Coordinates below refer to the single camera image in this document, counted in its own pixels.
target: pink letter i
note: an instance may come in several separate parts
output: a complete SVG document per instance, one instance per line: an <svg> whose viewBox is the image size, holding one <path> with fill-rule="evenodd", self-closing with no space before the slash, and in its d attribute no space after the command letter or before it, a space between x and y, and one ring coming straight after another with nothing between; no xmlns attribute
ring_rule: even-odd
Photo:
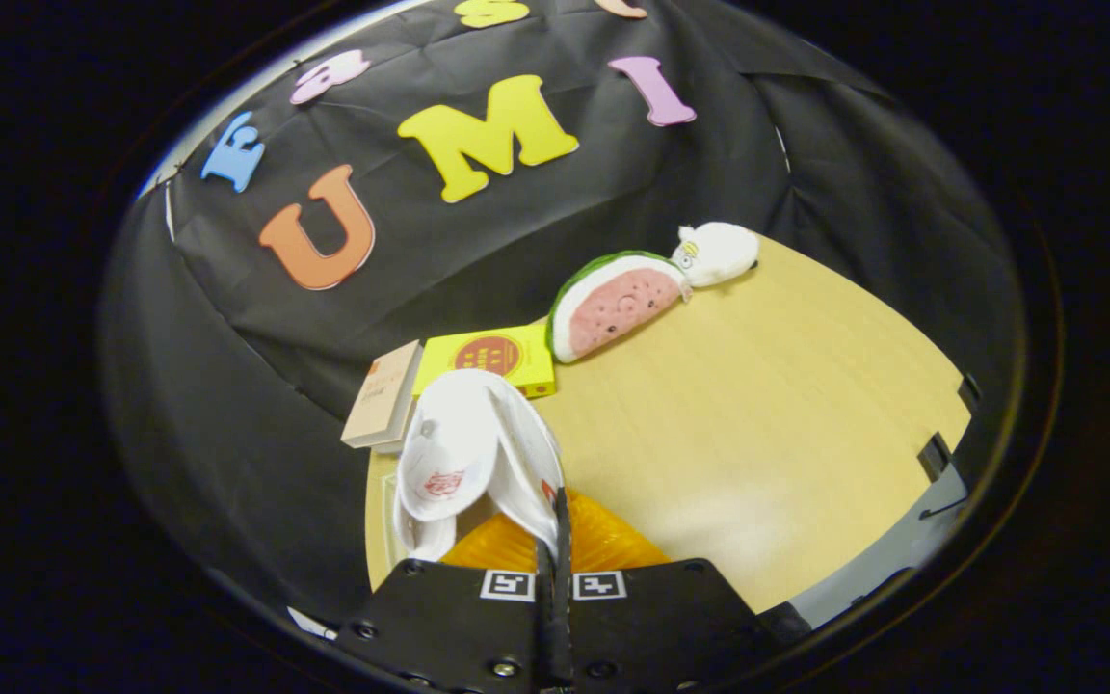
<svg viewBox="0 0 1110 694"><path fill-rule="evenodd" d="M670 88L670 83L662 76L659 71L662 62L657 61L657 58L634 56L619 58L608 64L633 80L639 95L644 97L648 104L648 122L656 124L657 128L693 122L697 119L696 111L679 101L675 89Z"/></svg>

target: screw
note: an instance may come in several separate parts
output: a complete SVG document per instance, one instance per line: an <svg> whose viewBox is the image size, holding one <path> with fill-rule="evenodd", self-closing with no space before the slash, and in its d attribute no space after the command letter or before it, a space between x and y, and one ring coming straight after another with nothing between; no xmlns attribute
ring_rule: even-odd
<svg viewBox="0 0 1110 694"><path fill-rule="evenodd" d="M614 663L598 662L591 664L589 667L585 668L585 672L595 680L607 680L607 677L614 676L617 670Z"/></svg>

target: watermelon slice plush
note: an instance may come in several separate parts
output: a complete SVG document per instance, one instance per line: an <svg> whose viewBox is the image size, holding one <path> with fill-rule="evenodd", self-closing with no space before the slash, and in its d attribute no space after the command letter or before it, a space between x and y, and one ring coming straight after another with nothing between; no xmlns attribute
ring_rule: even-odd
<svg viewBox="0 0 1110 694"><path fill-rule="evenodd" d="M662 255L624 251L592 260L555 295L546 346L567 364L627 334L675 303L692 285Z"/></svg>

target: red circle label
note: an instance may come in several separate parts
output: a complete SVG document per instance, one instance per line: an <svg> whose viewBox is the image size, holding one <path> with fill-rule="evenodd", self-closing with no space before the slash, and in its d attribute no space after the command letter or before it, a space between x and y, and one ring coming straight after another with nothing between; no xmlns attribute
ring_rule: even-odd
<svg viewBox="0 0 1110 694"><path fill-rule="evenodd" d="M482 369L507 375L521 364L521 344L500 334L468 341L454 356L453 369Z"/></svg>

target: white plush toy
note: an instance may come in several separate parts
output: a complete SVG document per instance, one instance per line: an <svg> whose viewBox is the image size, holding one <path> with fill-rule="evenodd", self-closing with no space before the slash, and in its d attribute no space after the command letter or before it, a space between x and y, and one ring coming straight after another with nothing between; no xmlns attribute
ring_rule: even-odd
<svg viewBox="0 0 1110 694"><path fill-rule="evenodd" d="M731 223L704 223L679 228L678 249L670 260L692 286L709 286L755 268L761 251L759 234Z"/></svg>

